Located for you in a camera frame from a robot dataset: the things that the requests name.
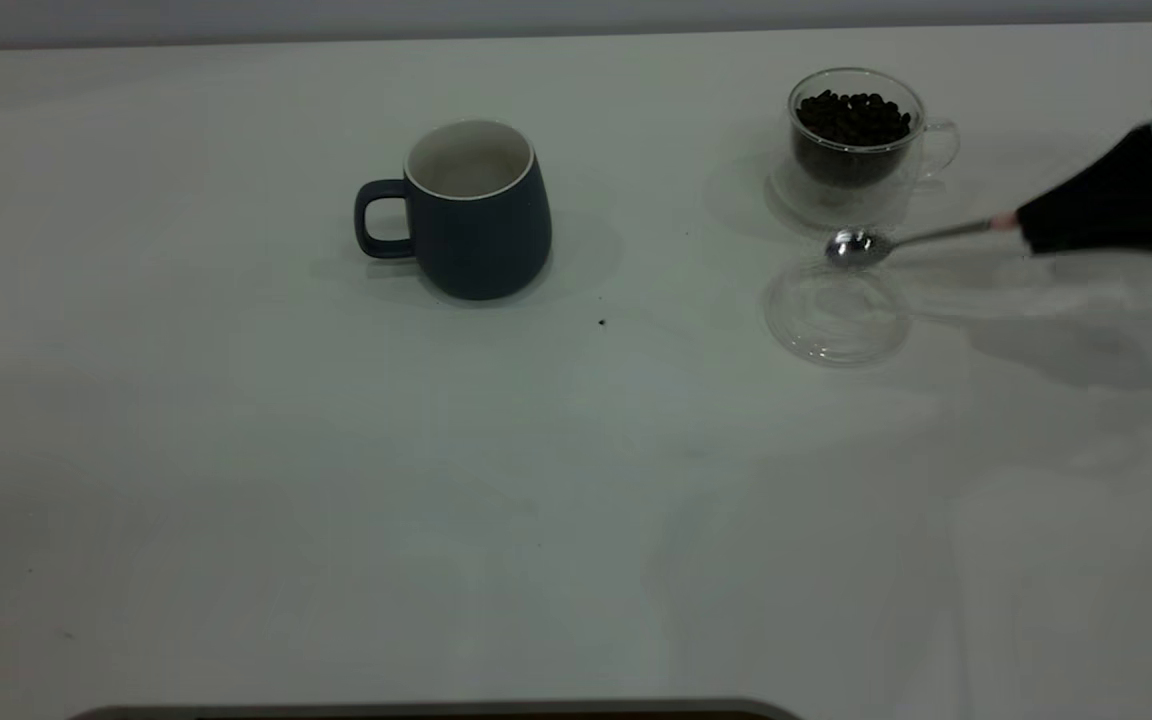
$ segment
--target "dark blue mug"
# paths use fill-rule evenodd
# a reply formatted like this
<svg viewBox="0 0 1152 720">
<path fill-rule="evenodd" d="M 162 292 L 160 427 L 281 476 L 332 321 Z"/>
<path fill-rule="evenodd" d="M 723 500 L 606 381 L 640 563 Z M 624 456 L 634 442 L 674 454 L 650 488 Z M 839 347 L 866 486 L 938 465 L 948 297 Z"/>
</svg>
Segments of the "dark blue mug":
<svg viewBox="0 0 1152 720">
<path fill-rule="evenodd" d="M 382 197 L 402 197 L 410 238 L 367 233 L 367 205 Z M 522 290 L 550 258 L 552 236 L 536 150 L 497 120 L 437 128 L 408 152 L 403 179 L 362 187 L 353 230 L 372 258 L 416 258 L 448 295 L 493 300 Z"/>
</svg>

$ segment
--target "spoon bowl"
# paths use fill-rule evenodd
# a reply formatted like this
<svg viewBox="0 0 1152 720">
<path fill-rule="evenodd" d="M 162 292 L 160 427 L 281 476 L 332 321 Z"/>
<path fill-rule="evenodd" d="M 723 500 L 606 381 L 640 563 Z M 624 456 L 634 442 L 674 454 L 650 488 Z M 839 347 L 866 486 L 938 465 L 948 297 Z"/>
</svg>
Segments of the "spoon bowl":
<svg viewBox="0 0 1152 720">
<path fill-rule="evenodd" d="M 881 233 L 844 228 L 833 234 L 824 248 L 824 256 L 835 268 L 859 270 L 881 263 L 895 249 L 896 243 Z"/>
</svg>

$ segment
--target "white tabletop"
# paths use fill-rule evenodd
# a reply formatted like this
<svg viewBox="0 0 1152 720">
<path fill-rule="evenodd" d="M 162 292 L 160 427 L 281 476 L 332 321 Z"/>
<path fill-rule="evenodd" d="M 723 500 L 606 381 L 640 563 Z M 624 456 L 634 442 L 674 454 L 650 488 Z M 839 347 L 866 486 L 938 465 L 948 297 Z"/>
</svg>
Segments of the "white tabletop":
<svg viewBox="0 0 1152 720">
<path fill-rule="evenodd" d="M 0 54 L 0 717 L 1152 717 L 1152 258 L 911 252 L 900 355 L 791 356 L 759 295 L 819 247 L 765 169 L 829 65 L 963 129 L 910 225 L 1152 118 L 1152 24 Z M 349 218 L 465 115 L 556 225 L 487 306 Z"/>
</svg>

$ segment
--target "clear glass saucer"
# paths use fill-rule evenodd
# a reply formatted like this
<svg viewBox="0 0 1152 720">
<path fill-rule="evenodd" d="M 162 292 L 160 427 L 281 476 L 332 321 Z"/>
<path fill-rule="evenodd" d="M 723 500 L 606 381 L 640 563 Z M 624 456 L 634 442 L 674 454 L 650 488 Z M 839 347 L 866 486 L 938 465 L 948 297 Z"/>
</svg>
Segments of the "clear glass saucer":
<svg viewBox="0 0 1152 720">
<path fill-rule="evenodd" d="M 859 367 L 900 351 L 911 325 L 905 297 L 878 270 L 836 270 L 824 259 L 782 270 L 763 313 L 786 350 L 818 365 Z"/>
</svg>

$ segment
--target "wall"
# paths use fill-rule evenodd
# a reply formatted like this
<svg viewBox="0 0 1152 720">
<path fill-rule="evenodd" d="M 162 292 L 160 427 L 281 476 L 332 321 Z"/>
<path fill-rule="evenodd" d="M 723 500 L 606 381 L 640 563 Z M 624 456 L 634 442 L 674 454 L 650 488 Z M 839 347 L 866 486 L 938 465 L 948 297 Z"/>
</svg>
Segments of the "wall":
<svg viewBox="0 0 1152 720">
<path fill-rule="evenodd" d="M 0 0 L 0 47 L 1152 18 L 1152 0 Z"/>
</svg>

